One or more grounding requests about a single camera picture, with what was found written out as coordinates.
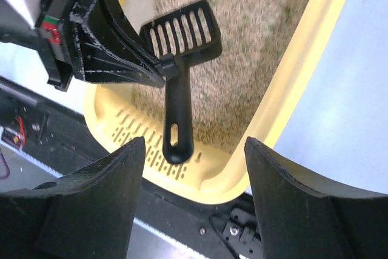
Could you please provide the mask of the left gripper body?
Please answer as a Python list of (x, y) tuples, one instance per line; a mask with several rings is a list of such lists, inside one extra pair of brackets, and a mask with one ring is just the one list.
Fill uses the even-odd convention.
[(47, 83), (66, 92), (73, 77), (82, 77), (79, 33), (71, 20), (77, 0), (41, 0), (35, 25), (37, 50), (48, 74)]

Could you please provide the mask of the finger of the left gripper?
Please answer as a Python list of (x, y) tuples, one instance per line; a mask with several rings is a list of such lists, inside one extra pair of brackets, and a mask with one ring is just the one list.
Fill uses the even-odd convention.
[(82, 17), (85, 16), (85, 9), (81, 6), (81, 0), (77, 0), (76, 6), (70, 15), (75, 22), (79, 33), (79, 45), (81, 49), (81, 68), (78, 71), (82, 74), (81, 79), (95, 84), (107, 83), (138, 83), (151, 87), (162, 88), (165, 84), (164, 78), (156, 73), (122, 73), (115, 71), (118, 63), (105, 56), (95, 47), (91, 39), (82, 29)]
[(156, 73), (158, 59), (126, 18), (119, 0), (81, 0), (82, 29), (122, 73)]

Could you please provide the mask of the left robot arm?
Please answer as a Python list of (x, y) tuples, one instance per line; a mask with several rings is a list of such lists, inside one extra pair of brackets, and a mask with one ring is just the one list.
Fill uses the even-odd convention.
[(33, 25), (1, 1), (1, 41), (37, 51), (48, 83), (58, 90), (67, 90), (72, 78), (94, 84), (165, 83), (157, 57), (118, 0), (39, 0)]

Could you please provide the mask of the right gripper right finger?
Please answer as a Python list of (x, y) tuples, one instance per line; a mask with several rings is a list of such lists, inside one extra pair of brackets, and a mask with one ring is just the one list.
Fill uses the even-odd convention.
[(331, 180), (246, 140), (265, 258), (386, 258), (387, 196)]

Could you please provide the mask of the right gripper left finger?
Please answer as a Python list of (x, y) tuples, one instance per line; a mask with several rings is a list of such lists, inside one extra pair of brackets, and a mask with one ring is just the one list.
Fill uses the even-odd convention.
[(137, 137), (34, 189), (1, 194), (2, 258), (125, 258), (146, 156)]

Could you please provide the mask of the black litter scoop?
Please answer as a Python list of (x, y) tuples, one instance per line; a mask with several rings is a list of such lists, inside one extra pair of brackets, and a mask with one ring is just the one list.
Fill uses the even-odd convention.
[(141, 39), (159, 54), (165, 77), (162, 152), (170, 164), (182, 164), (194, 151), (190, 68), (222, 53), (221, 32), (208, 0), (199, 0), (144, 24)]

